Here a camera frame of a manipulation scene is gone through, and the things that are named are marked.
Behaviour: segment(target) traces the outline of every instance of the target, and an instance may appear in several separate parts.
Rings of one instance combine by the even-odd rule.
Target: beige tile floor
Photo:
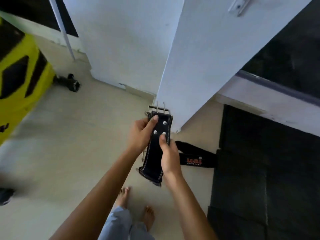
[[[126,147],[132,121],[144,117],[150,101],[94,80],[84,54],[73,62],[66,48],[42,38],[37,42],[58,74],[74,73],[78,93],[52,86],[36,108],[0,147],[0,166],[27,187],[0,207],[3,240],[48,239]],[[174,135],[215,152],[223,105],[210,100]],[[126,180],[132,186],[129,209],[134,220],[146,204],[154,206],[155,239],[183,239],[177,212],[165,186],[142,178],[137,160]],[[182,166],[183,174],[207,212],[213,169]]]

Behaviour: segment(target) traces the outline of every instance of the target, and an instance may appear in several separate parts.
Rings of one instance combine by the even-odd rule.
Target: pant leg
[[[137,222],[132,226],[130,231],[130,240],[155,240],[150,233],[147,232],[146,225],[143,222]]]
[[[128,240],[131,226],[130,211],[118,206],[110,212],[98,240]]]

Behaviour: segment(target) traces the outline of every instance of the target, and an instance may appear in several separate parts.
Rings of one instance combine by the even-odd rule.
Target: weightlifting belt
[[[146,157],[143,162],[143,166],[138,169],[139,173],[150,180],[155,185],[161,187],[162,182],[162,167],[161,167],[161,158],[162,158],[162,150],[159,145],[159,137],[161,134],[165,133],[166,141],[169,145],[170,143],[170,128],[173,120],[173,116],[165,113],[165,109],[163,109],[163,113],[157,111],[146,112],[146,116],[149,120],[155,115],[158,115],[159,120],[155,125],[151,138],[146,150]]]
[[[217,155],[198,148],[186,142],[176,141],[179,151],[180,164],[202,168],[215,168],[217,166]]]

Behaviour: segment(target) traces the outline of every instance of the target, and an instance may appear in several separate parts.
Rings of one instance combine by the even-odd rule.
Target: hand
[[[150,121],[148,118],[142,120],[136,120],[131,126],[129,133],[129,148],[136,151],[137,153],[142,153],[142,151],[147,147],[153,128],[158,123],[159,117],[153,116]]]
[[[176,143],[171,140],[170,146],[166,142],[165,135],[160,135],[159,144],[162,149],[161,167],[166,179],[182,177],[180,156]]]

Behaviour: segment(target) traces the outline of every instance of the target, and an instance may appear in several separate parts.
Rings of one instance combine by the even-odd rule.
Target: foot
[[[115,200],[115,206],[121,206],[126,209],[128,207],[130,187],[122,188],[118,195],[118,198]]]
[[[150,206],[146,206],[144,209],[143,215],[141,217],[141,221],[146,225],[146,230],[150,231],[154,221],[155,221],[155,214]]]

